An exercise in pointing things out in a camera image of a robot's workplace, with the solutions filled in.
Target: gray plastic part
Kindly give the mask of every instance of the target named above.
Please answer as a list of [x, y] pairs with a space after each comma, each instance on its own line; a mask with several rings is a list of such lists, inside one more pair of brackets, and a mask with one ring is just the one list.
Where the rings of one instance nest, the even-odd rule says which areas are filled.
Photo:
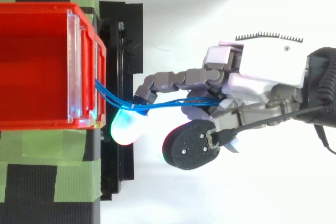
[[[192, 90], [188, 93], [187, 98], [192, 98], [192, 97], [209, 97], [211, 98], [211, 94], [207, 90]], [[206, 111], [204, 111], [200, 107], [196, 106], [185, 106], [181, 107], [182, 113], [185, 114], [189, 120], [195, 120], [195, 119], [202, 119], [204, 117], [209, 116]]]
[[182, 90], [207, 90], [221, 88], [224, 83], [224, 71], [212, 69], [189, 69], [186, 72], [159, 72], [147, 76], [143, 85], [139, 86], [136, 95], [154, 103], [156, 93]]
[[295, 87], [278, 84], [271, 89], [270, 100], [292, 100], [302, 103], [302, 91]]
[[135, 94], [150, 103], [154, 103], [157, 99], [157, 95], [150, 89], [154, 84], [154, 76], [147, 76], [143, 81], [143, 85], [139, 86]]

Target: blue cable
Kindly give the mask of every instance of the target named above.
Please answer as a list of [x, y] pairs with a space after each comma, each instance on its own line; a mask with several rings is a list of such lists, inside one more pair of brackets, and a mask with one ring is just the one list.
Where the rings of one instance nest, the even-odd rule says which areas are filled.
[[[169, 106], [175, 105], [176, 106], [176, 102], [175, 101], [192, 101], [192, 100], [198, 100], [198, 99], [200, 99], [200, 100], [208, 100], [207, 98], [201, 97], [201, 98], [177, 99], [177, 100], [171, 101], [171, 102], [151, 104], [151, 105], [141, 105], [141, 104], [135, 104], [135, 105], [133, 105], [132, 103], [125, 102], [125, 101], [120, 100], [119, 98], [116, 98], [116, 96], [113, 95], [110, 91], [108, 91], [104, 86], [102, 86], [102, 84], [100, 84], [98, 86], [100, 86], [100, 88], [97, 87], [97, 89], [103, 91], [103, 93], [105, 93], [108, 97], [110, 97], [115, 102], [117, 102], [119, 104], [122, 104], [122, 105], [124, 105], [126, 107], [131, 107], [132, 106], [134, 108], [151, 109], [151, 108], [154, 108], [154, 107], [157, 107], [157, 106], [159, 106], [159, 107], [167, 106], [167, 105], [169, 105]], [[217, 103], [213, 103], [212, 102], [212, 103], [192, 103], [192, 104], [187, 103], [187, 104], [189, 104], [189, 106], [191, 106], [191, 105], [199, 106], [200, 104], [202, 104], [203, 106], [205, 106], [205, 105], [208, 105], [208, 106], [216, 105], [217, 106], [219, 104], [219, 101]]]
[[[150, 104], [150, 105], [132, 104], [132, 103], [125, 102], [117, 98], [109, 90], [107, 90], [98, 80], [96, 80], [96, 88], [98, 92], [102, 95], [102, 97], [112, 106], [119, 108], [119, 109], [136, 111], [136, 112], [150, 110], [150, 109], [167, 108], [167, 107], [173, 107], [173, 106], [218, 106], [219, 104], [219, 101], [217, 99], [205, 98], [205, 97], [177, 99], [177, 100], [170, 101], [170, 102]], [[204, 100], [205, 102], [180, 103], [180, 101], [193, 101], [193, 100]]]
[[[133, 106], [132, 103], [129, 103], [129, 102], [125, 102], [123, 100], [120, 100], [118, 97], [116, 97], [114, 94], [112, 94], [109, 90], [107, 90], [103, 84], [101, 84], [98, 80], [96, 80], [96, 85], [99, 86], [101, 88], [101, 90], [104, 91], [104, 93], [109, 97], [111, 98], [112, 100], [114, 100], [115, 102], [119, 103], [119, 104], [122, 104], [122, 105], [125, 105], [125, 106]], [[185, 99], [177, 99], [177, 100], [174, 100], [174, 101], [170, 101], [170, 102], [165, 102], [164, 104], [170, 104], [170, 103], [173, 103], [173, 102], [177, 102], [177, 101], [193, 101], [193, 100], [213, 100], [213, 101], [218, 101], [217, 99], [215, 98], [205, 98], [205, 97], [196, 97], [196, 98], [185, 98]], [[136, 104], [134, 105], [134, 107], [137, 107], [137, 108], [144, 108], [145, 106], [147, 107], [151, 107], [153, 108], [153, 106], [156, 106], [156, 105], [161, 105], [163, 103], [157, 103], [157, 104], [151, 104], [151, 105], [141, 105], [141, 104]]]
[[[123, 106], [126, 107], [133, 107], [134, 109], [140, 109], [141, 110], [148, 110], [148, 109], [153, 109], [153, 108], [163, 108], [163, 107], [168, 107], [168, 106], [217, 106], [219, 102], [217, 103], [208, 103], [208, 102], [202, 102], [202, 103], [176, 103], [176, 102], [167, 102], [167, 103], [159, 103], [159, 104], [151, 104], [151, 105], [133, 105], [132, 103], [124, 102], [120, 99], [115, 99], [115, 96], [111, 94], [108, 90], [102, 89], [97, 87], [98, 90], [100, 90], [102, 93], [105, 93], [108, 97], [113, 99], [115, 102], [120, 103]], [[187, 99], [179, 99], [181, 101], [185, 100], [195, 100], [194, 98], [187, 98]]]

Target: red plastic bin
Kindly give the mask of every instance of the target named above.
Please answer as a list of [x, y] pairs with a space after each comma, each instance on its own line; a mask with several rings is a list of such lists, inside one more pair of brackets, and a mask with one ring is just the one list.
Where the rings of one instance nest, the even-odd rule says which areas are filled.
[[106, 48], [75, 3], [0, 3], [0, 131], [103, 127]]

